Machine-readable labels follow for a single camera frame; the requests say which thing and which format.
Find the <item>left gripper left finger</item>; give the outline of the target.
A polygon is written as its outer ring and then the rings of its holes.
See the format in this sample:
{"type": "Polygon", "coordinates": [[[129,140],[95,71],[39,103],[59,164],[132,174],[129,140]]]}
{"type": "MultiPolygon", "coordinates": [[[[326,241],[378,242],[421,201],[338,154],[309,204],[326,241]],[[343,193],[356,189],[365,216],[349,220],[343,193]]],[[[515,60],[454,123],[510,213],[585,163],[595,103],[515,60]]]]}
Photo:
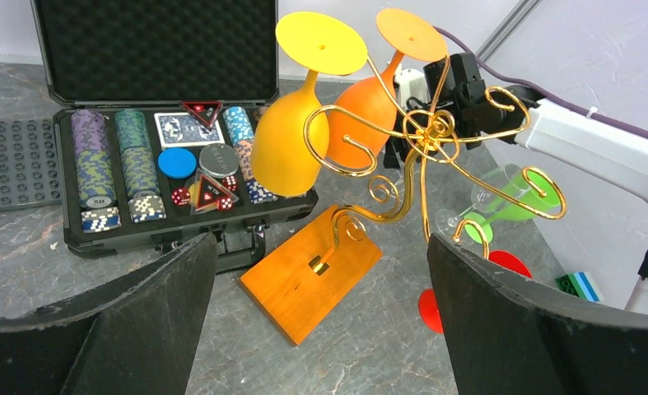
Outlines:
{"type": "Polygon", "coordinates": [[[138,270],[0,318],[0,394],[182,394],[216,275],[200,235],[138,270]]]}

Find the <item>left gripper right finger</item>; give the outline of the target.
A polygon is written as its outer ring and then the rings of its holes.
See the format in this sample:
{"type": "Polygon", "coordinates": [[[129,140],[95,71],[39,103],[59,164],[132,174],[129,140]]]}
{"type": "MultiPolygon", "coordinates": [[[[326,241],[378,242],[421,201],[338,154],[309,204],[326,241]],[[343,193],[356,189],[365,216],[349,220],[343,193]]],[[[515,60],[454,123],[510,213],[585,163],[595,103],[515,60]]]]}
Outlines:
{"type": "Polygon", "coordinates": [[[576,298],[432,235],[427,248],[462,394],[648,394],[648,315],[576,298]]]}

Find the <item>green wine glass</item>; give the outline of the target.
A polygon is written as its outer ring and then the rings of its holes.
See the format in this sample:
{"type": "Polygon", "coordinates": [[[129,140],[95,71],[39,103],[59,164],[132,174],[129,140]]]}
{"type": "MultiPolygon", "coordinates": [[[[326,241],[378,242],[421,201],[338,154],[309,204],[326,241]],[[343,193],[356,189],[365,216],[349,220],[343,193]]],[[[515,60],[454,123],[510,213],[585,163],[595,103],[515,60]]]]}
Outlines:
{"type": "Polygon", "coordinates": [[[529,187],[527,192],[513,198],[497,188],[489,190],[508,201],[508,205],[488,215],[476,212],[467,214],[466,220],[474,221],[478,227],[468,225],[464,233],[474,242],[489,243],[493,238],[492,223],[495,221],[521,222],[536,216],[548,219],[559,219],[566,213],[565,200],[556,184],[540,169],[533,166],[521,168],[522,179],[529,187]]]}

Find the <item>clear wine glass back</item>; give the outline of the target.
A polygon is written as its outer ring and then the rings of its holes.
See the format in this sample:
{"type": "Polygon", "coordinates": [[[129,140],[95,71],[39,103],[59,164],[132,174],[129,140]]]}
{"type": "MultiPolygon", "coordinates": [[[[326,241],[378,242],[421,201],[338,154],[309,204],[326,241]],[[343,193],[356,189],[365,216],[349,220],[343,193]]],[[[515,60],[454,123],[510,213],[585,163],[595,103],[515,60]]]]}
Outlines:
{"type": "MultiPolygon", "coordinates": [[[[480,180],[513,198],[520,198],[529,188],[520,172],[518,165],[509,163],[487,172],[480,180]]],[[[507,200],[477,184],[472,186],[469,197],[471,205],[459,214],[446,209],[437,212],[436,224],[441,234],[451,236],[459,221],[469,213],[476,212],[487,217],[508,205],[507,200]]]]}

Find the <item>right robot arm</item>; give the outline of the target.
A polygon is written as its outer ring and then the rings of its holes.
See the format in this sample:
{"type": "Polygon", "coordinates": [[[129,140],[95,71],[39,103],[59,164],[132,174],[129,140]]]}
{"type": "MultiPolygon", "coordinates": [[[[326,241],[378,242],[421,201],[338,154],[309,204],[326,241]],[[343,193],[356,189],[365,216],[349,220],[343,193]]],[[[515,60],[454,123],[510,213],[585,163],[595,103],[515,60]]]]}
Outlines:
{"type": "MultiPolygon", "coordinates": [[[[497,137],[500,132],[527,128],[502,141],[540,152],[615,185],[648,203],[648,132],[598,115],[547,93],[525,80],[510,78],[504,92],[484,95],[487,88],[473,53],[456,53],[450,61],[428,63],[423,72],[427,90],[437,88],[449,68],[438,109],[455,117],[458,137],[497,137]]],[[[648,279],[648,249],[638,271],[648,279]]]]}

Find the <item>orange wooden rack base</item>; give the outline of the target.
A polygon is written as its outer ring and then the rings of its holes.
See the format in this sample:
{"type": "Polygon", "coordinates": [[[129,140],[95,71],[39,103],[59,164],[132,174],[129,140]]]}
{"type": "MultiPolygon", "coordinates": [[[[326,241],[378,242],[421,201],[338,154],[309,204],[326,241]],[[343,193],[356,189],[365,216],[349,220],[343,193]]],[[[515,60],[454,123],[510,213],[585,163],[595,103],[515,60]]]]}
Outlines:
{"type": "Polygon", "coordinates": [[[338,247],[332,251],[335,205],[319,214],[240,277],[246,294],[293,345],[300,345],[342,298],[381,259],[382,251],[366,235],[346,231],[339,222],[338,247]]]}

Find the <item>yellow wine glass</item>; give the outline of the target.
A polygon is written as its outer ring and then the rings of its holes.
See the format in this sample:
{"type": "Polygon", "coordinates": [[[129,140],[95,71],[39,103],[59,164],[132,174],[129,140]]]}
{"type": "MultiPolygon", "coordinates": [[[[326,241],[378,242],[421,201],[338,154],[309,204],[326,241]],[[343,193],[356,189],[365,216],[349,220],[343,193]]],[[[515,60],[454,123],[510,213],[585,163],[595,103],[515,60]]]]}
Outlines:
{"type": "Polygon", "coordinates": [[[321,169],[304,135],[305,120],[321,106],[315,94],[317,76],[352,74],[365,64],[368,51],[353,28],[318,12],[287,14],[275,33],[285,54],[308,74],[299,90],[277,99],[260,119],[250,164],[268,191],[295,197],[312,188],[321,169]]]}

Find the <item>orange wine glass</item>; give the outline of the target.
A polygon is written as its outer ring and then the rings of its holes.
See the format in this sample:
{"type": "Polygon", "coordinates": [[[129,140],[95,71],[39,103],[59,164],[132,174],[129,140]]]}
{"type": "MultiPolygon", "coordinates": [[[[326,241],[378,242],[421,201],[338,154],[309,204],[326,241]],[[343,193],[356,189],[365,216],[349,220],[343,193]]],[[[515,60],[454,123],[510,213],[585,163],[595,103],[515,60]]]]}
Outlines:
{"type": "MultiPolygon", "coordinates": [[[[398,8],[385,8],[377,13],[376,25],[383,38],[396,49],[380,78],[368,77],[347,88],[335,104],[371,122],[377,127],[390,130],[395,125],[397,108],[393,79],[398,65],[408,55],[424,62],[443,59],[448,53],[441,34],[421,17],[398,8]]],[[[361,150],[346,143],[343,137],[361,143],[377,156],[388,136],[349,118],[338,111],[328,113],[329,148],[327,157],[345,168],[360,169],[371,165],[369,157],[361,150]]]]}

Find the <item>blue green toy blocks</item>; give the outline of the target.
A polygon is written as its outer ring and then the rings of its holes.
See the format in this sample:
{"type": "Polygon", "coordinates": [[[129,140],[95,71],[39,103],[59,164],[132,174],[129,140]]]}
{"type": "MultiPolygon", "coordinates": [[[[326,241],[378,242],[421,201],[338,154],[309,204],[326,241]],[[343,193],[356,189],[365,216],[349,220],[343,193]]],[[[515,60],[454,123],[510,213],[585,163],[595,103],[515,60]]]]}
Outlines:
{"type": "Polygon", "coordinates": [[[555,279],[557,288],[569,295],[594,303],[603,301],[602,292],[589,272],[571,272],[555,279]]]}

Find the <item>black studded mat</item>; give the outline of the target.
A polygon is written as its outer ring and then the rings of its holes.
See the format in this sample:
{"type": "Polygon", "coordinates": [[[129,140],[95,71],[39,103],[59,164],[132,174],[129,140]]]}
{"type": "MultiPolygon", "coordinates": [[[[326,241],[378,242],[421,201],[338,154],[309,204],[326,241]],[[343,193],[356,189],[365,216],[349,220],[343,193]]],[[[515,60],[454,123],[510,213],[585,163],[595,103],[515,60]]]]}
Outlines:
{"type": "Polygon", "coordinates": [[[60,202],[52,120],[0,119],[0,212],[60,202]]]}

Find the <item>black poker chip case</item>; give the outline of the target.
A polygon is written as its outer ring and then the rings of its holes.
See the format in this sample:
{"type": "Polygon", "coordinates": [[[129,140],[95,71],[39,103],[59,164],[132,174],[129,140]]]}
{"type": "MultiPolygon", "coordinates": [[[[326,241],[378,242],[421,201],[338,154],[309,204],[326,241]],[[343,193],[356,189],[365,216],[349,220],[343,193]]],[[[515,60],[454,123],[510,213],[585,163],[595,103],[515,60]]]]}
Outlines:
{"type": "Polygon", "coordinates": [[[181,179],[158,174],[166,216],[136,223],[122,166],[115,115],[142,113],[154,156],[161,153],[155,117],[180,113],[186,102],[220,102],[254,110],[279,96],[274,1],[34,1],[31,4],[50,97],[61,109],[53,126],[63,176],[63,235],[82,258],[152,245],[163,252],[203,232],[250,230],[254,245],[221,256],[226,272],[257,263],[265,253],[263,230],[308,216],[315,191],[254,204],[240,180],[235,206],[194,215],[172,192],[181,179]],[[107,202],[119,209],[119,226],[98,233],[82,229],[78,184],[78,117],[93,112],[105,136],[100,155],[107,202]]]}

